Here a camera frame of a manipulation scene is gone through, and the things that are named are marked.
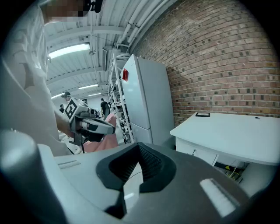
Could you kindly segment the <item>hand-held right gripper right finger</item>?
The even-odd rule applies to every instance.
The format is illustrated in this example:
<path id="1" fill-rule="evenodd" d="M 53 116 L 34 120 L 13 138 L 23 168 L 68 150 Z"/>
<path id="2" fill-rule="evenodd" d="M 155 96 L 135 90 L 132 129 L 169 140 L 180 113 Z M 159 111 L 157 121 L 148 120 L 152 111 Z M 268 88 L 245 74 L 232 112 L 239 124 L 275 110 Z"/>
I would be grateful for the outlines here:
<path id="1" fill-rule="evenodd" d="M 159 192 L 141 193 L 128 213 L 130 224 L 224 224 L 249 202 L 246 193 L 204 160 L 148 143 L 176 165 L 174 178 Z"/>

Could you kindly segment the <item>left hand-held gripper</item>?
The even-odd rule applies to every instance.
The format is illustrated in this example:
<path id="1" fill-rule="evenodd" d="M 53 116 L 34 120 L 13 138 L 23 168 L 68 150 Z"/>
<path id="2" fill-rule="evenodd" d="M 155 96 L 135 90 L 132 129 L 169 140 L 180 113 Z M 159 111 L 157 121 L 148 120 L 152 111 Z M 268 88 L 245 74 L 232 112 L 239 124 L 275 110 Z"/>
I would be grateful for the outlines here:
<path id="1" fill-rule="evenodd" d="M 85 142 L 100 142 L 104 135 L 114 134 L 115 127 L 95 116 L 95 110 L 78 98 L 70 98 L 64 111 L 73 133 L 71 144 L 82 146 Z"/>

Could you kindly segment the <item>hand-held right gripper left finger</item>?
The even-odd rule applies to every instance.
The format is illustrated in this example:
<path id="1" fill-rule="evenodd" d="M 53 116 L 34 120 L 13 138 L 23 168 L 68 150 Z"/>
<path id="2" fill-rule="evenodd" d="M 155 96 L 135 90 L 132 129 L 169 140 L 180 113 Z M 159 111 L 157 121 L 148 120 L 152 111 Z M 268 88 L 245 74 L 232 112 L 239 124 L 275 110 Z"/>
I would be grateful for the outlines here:
<path id="1" fill-rule="evenodd" d="M 106 209 L 116 204 L 119 192 L 104 187 L 96 174 L 98 162 L 124 149 L 120 146 L 93 153 L 54 157 L 46 145 L 38 145 L 47 179 L 63 209 L 67 224 L 140 224 L 140 218 L 129 215 L 139 199 L 141 168 L 137 164 L 124 185 L 127 213 L 116 218 Z"/>

